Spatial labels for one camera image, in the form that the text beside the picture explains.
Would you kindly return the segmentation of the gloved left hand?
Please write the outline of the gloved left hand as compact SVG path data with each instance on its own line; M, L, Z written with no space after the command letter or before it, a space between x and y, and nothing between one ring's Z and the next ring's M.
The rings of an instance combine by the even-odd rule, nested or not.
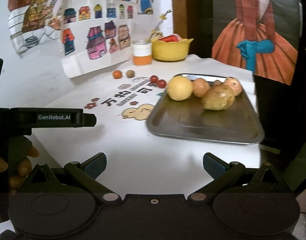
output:
M0 174L7 177L9 195L16 194L32 171L30 159L39 156L39 151L25 136L12 137L0 144Z

